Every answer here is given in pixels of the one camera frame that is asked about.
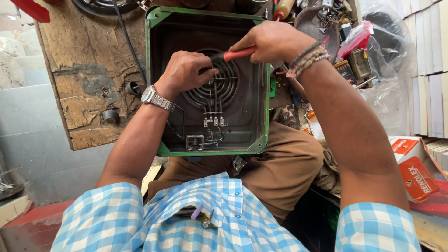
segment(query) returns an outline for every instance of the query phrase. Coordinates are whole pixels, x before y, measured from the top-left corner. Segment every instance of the metal pot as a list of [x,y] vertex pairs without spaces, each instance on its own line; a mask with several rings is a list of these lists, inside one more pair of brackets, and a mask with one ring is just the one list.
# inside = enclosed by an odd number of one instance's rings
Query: metal pot
[[247,13],[256,13],[268,1],[270,0],[236,0],[236,3],[241,10]]

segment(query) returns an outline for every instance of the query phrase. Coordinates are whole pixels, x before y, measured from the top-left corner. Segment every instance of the bracelet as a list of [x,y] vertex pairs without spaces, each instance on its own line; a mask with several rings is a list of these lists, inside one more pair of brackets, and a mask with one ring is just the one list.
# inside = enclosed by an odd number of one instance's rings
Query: bracelet
[[310,47],[308,47],[305,51],[303,51],[299,56],[295,57],[293,59],[293,61],[291,61],[291,63],[289,64],[289,68],[292,68],[295,64],[297,64],[297,62],[299,62],[299,60],[301,60],[306,54],[308,54],[309,52],[315,50],[318,46],[320,45],[319,42],[316,42],[314,44],[312,44]]
[[300,54],[296,59],[299,59],[298,61],[295,60],[295,64],[290,65],[290,68],[288,72],[286,73],[287,77],[297,78],[300,77],[300,75],[303,73],[303,71],[307,68],[309,68],[313,63],[322,60],[327,59],[329,60],[329,55],[327,50],[325,49],[325,43],[321,44],[320,46],[316,48],[312,48],[314,45],[312,45],[310,48],[307,49],[304,52],[306,52],[305,55]]

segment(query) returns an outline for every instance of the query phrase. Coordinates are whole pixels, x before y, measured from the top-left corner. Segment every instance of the electric stove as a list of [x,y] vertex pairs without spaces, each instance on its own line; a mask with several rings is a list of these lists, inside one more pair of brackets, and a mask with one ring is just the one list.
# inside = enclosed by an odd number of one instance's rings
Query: electric stove
[[[171,55],[183,50],[213,56],[228,50],[259,16],[153,6],[146,12],[146,75],[154,84]],[[158,156],[257,154],[267,146],[269,64],[250,57],[218,62],[220,72],[181,93],[170,113]]]

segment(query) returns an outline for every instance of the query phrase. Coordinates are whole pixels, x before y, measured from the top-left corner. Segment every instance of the clear plastic sheet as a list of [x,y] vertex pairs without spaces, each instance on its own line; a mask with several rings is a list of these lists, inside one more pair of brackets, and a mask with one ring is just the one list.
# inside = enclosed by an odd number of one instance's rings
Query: clear plastic sheet
[[337,56],[340,61],[352,51],[366,48],[370,34],[373,34],[373,25],[369,21],[362,21],[357,27],[350,30],[347,39],[340,44]]
[[367,55],[373,88],[359,90],[388,135],[409,135],[407,81],[416,67],[417,52],[408,27],[387,3],[364,1],[363,20],[373,24]]

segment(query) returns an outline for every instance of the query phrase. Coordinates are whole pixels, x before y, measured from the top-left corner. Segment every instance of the shirt sleeve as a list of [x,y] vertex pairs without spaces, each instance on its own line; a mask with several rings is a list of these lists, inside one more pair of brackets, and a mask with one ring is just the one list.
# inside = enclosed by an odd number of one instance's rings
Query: shirt sleeve
[[345,207],[335,251],[421,251],[411,215],[398,207],[362,202]]
[[85,192],[64,211],[51,251],[133,251],[140,246],[134,240],[141,236],[142,224],[138,187],[117,183],[97,188]]

